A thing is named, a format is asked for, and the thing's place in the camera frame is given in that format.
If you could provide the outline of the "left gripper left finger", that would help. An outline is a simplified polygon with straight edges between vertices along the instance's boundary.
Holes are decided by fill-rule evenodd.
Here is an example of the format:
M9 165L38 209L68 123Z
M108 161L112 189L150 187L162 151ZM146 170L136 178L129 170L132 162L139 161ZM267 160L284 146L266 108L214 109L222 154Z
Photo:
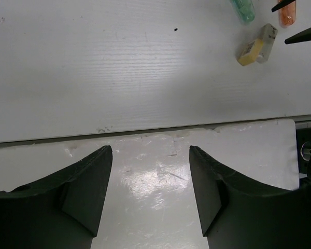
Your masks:
M13 191L0 191L0 248L90 248L112 168L103 146Z

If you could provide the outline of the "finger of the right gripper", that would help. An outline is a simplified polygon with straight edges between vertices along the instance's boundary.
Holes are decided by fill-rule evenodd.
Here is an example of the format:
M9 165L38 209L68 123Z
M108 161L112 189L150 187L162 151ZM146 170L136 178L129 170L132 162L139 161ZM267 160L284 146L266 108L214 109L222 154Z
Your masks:
M285 40L285 44L295 44L311 41L311 27Z
M295 0L281 0L279 3L277 3L272 9L272 12L276 12L286 6L288 6L289 4L295 2Z

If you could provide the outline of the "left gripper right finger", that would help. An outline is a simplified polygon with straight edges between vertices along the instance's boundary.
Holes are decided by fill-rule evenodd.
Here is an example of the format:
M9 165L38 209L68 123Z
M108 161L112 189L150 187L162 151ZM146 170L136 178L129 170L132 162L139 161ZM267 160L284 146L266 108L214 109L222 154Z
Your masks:
M264 184L197 146L189 164L202 234L210 248L311 248L311 180L296 190Z

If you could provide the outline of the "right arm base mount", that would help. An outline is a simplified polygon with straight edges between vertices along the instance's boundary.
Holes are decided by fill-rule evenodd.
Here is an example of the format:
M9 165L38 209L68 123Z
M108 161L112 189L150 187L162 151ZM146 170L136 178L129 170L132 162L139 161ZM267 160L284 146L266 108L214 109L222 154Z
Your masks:
M296 124L296 147L299 176L311 179L311 121Z

